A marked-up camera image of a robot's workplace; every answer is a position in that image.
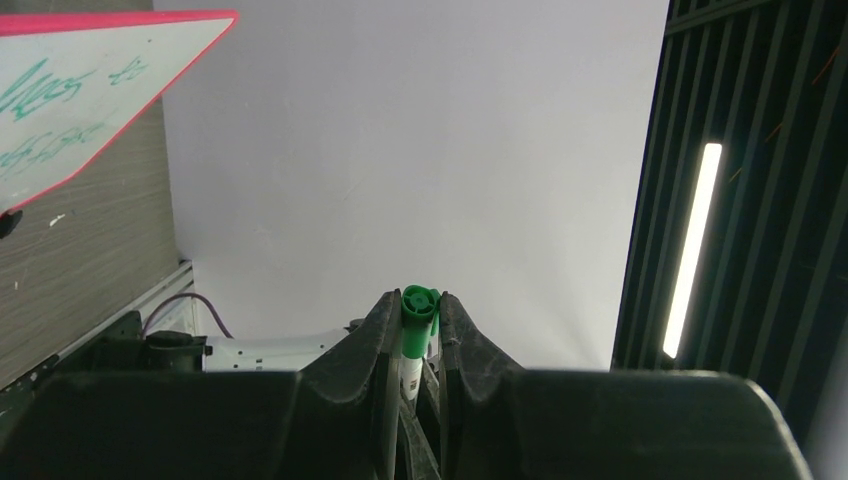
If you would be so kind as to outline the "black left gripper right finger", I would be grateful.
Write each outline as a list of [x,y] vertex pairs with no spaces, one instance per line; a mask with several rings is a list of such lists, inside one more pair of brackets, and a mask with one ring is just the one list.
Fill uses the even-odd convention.
[[708,371],[520,366],[440,299],[445,479],[808,479],[757,384]]

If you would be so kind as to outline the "green whiteboard marker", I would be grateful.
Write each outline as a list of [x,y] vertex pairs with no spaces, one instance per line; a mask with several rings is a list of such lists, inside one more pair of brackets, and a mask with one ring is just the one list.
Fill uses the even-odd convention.
[[423,358],[400,358],[400,387],[403,398],[407,401],[415,401],[418,396],[423,366]]

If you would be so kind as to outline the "green marker cap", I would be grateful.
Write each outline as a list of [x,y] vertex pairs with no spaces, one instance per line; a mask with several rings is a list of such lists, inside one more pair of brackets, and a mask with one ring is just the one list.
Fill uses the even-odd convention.
[[402,355],[409,359],[426,356],[440,311],[441,295],[420,285],[407,286],[401,295],[403,329]]

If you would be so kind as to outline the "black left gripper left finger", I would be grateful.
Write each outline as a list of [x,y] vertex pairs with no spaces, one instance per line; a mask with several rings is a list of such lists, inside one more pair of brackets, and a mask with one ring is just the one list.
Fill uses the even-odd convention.
[[100,340],[36,387],[5,479],[390,479],[401,294],[302,368],[204,373],[184,334]]

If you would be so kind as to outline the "red-framed whiteboard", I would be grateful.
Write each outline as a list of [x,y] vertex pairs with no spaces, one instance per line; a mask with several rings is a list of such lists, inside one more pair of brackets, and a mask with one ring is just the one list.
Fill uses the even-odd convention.
[[1,17],[1,209],[66,183],[237,23],[234,10]]

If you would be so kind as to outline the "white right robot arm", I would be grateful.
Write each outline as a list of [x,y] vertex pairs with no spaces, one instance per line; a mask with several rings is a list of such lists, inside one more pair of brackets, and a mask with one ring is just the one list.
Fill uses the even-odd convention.
[[146,369],[178,372],[297,371],[313,363],[361,321],[314,335],[237,340],[162,330],[143,340]]

